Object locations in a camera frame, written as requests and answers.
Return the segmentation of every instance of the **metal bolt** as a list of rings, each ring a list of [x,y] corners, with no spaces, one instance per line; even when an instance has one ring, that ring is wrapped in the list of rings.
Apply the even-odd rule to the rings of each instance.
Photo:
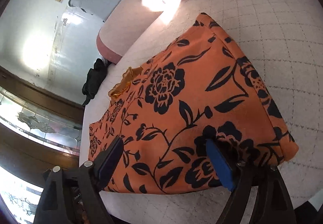
[[[238,164],[238,166],[245,166],[245,161],[240,160],[237,164]]]
[[[277,170],[278,170],[278,167],[277,167],[277,166],[275,166],[275,165],[271,165],[271,166],[270,166],[270,169],[271,169],[271,170],[273,170],[273,171],[277,171]]]
[[[54,173],[57,173],[59,170],[60,170],[60,167],[59,167],[59,166],[55,166],[55,167],[53,168],[53,172],[54,172]]]
[[[84,166],[85,167],[90,167],[90,166],[92,166],[93,165],[93,162],[91,161],[91,160],[88,160],[88,161],[86,161],[85,163],[84,163]]]

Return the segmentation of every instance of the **orange cloth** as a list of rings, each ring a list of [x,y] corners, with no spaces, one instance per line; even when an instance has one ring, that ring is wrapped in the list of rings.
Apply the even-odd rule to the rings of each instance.
[[[206,14],[142,66],[102,119],[90,125],[89,159],[114,137],[124,153],[107,191],[180,194],[221,185],[207,138],[236,159],[280,164],[298,146],[259,74]]]
[[[140,75],[142,71],[143,69],[141,67],[135,69],[132,69],[131,67],[128,68],[128,70],[122,75],[121,82],[116,84],[108,93],[109,97],[111,97],[111,105],[113,105],[119,96],[130,87],[131,81]]]

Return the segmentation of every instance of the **black cloth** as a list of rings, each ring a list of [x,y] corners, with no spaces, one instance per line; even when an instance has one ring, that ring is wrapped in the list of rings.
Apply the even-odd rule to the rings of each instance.
[[[295,208],[295,216],[297,224],[312,224],[318,212],[310,202]]]
[[[94,69],[91,68],[88,72],[86,83],[82,88],[83,95],[86,95],[86,100],[83,103],[83,106],[86,106],[97,94],[100,85],[108,74],[108,66],[110,64],[111,62],[108,60],[103,62],[102,59],[96,59]]]

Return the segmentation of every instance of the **window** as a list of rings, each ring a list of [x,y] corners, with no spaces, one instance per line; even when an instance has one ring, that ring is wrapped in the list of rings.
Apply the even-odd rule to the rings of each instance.
[[[33,223],[42,191],[0,167],[1,197],[19,223]]]
[[[82,125],[39,109],[0,87],[0,123],[50,148],[80,155]]]

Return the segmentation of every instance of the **white bedspread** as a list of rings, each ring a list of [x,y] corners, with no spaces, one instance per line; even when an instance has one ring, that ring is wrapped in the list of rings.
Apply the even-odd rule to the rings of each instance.
[[[294,207],[323,187],[323,9],[317,0],[182,0],[173,18],[165,11],[109,68],[97,96],[85,109],[80,163],[87,160],[88,126],[109,105],[108,91],[129,66],[137,67],[182,34],[206,12],[240,45],[275,99],[300,150],[279,168]],[[172,20],[165,24],[167,18]],[[249,200],[255,199],[253,190]],[[212,223],[229,192],[214,188],[182,195],[103,192],[108,211],[131,223]],[[252,204],[241,223],[248,223]]]

